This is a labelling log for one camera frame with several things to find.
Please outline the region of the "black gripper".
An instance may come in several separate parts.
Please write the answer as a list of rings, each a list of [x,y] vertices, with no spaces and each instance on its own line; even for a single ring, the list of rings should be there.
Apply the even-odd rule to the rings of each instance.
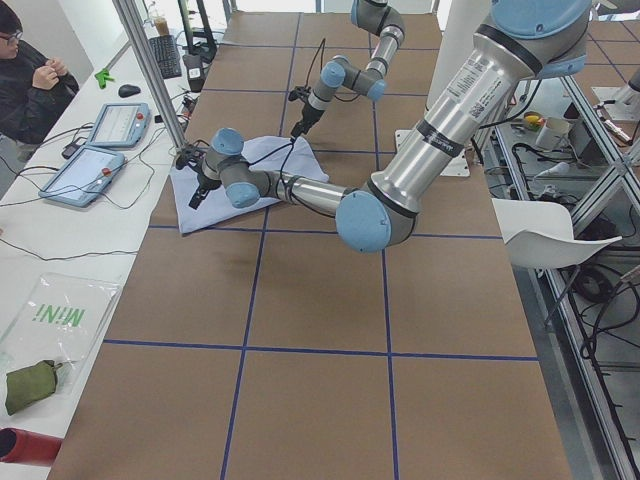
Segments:
[[[205,172],[207,152],[208,150],[205,148],[186,145],[179,151],[175,160],[175,168],[177,170],[189,168],[196,173],[198,187],[188,204],[192,209],[198,209],[207,198],[208,192],[217,190],[220,187],[220,180],[214,177],[213,173]]]
[[[323,101],[319,100],[311,87],[296,86],[288,95],[289,101],[301,100],[304,104],[302,118],[291,130],[291,137],[298,138],[303,131],[309,131],[322,117]]]

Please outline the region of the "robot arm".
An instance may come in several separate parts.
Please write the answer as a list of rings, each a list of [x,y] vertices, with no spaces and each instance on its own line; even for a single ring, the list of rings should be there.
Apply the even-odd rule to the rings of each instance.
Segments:
[[[303,103],[301,119],[293,126],[290,137],[306,135],[321,119],[339,88],[357,97],[376,102],[385,93],[392,59],[405,40],[405,24],[401,14],[386,1],[362,0],[352,3],[352,24],[378,38],[366,66],[354,65],[348,57],[336,55],[321,65],[314,85],[297,86],[289,92],[290,101]]]
[[[177,208],[196,210],[212,191],[220,191],[224,204],[235,210],[275,199],[333,218],[340,238],[356,251],[401,243],[415,228],[427,188],[520,81],[582,69],[590,9],[587,1],[493,2],[474,32],[469,56],[389,165],[359,188],[284,169],[261,170],[244,157],[240,133],[224,128],[198,155],[197,183],[177,193]]]

